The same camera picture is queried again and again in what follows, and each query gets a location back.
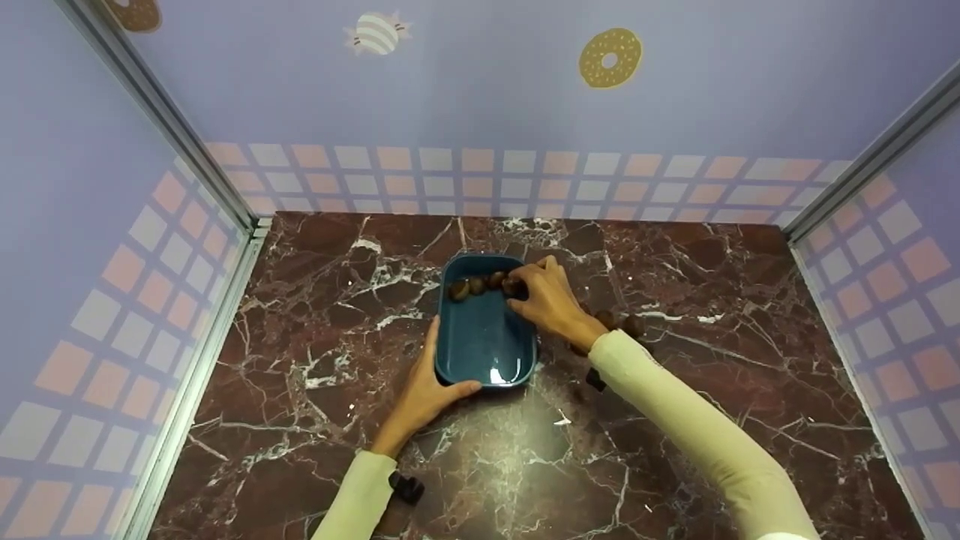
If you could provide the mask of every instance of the left hand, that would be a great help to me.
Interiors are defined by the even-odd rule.
[[[400,449],[417,430],[429,424],[448,405],[480,390],[477,380],[464,380],[450,386],[437,381],[433,360],[437,351],[440,318],[434,317],[426,333],[420,357],[407,376],[407,383],[390,417],[380,428],[370,451],[396,458]]]

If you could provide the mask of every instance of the chestnut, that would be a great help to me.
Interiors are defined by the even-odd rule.
[[[466,280],[453,282],[446,290],[446,295],[453,302],[463,302],[470,295],[470,285]]]
[[[526,283],[519,278],[506,278],[500,285],[503,288],[503,294],[508,298],[516,298],[526,292]]]
[[[483,278],[470,278],[467,280],[467,284],[470,287],[470,294],[473,296],[480,296],[487,291],[487,282]]]
[[[507,279],[506,272],[493,272],[487,276],[487,287],[490,290],[495,290],[500,288],[503,285],[503,281]]]
[[[623,331],[633,339],[640,339],[647,332],[647,323],[643,317],[630,315],[623,321]]]
[[[600,321],[600,324],[607,328],[609,331],[616,330],[616,315],[610,313],[605,309],[601,309],[593,314],[593,317]]]

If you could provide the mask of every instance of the black clip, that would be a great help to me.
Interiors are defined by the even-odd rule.
[[[406,478],[399,471],[393,471],[390,474],[390,487],[394,488],[394,493],[411,506],[416,506],[423,497],[423,482],[413,477]]]
[[[596,388],[597,392],[603,392],[604,388],[607,387],[607,384],[600,379],[600,372],[593,368],[587,371],[587,378],[585,380],[587,384]]]

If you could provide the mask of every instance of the blue tray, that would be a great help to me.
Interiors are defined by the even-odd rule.
[[[463,254],[446,264],[435,359],[442,380],[479,380],[485,387],[509,388],[530,379],[537,358],[536,329],[507,306],[503,292],[488,290],[460,303],[447,296],[453,282],[522,265],[518,258],[487,254]]]

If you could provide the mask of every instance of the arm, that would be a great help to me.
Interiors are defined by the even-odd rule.
[[[353,459],[337,497],[311,540],[369,540],[394,494],[390,474],[396,469],[396,457],[407,440],[448,405],[480,389],[476,380],[450,386],[437,381],[433,360],[439,327],[440,322],[434,317],[393,412],[374,438],[370,451]]]
[[[623,331],[601,335],[590,361],[603,381],[654,422],[717,486],[740,535],[819,538],[782,467],[746,432],[677,379]]]
[[[790,477],[746,432],[653,360],[622,331],[607,331],[580,309],[553,257],[511,276],[530,300],[510,306],[582,351],[601,379],[639,409],[717,486],[745,540],[819,538]]]
[[[386,455],[358,454],[311,539],[368,540],[394,494],[388,479],[395,469],[396,461]]]

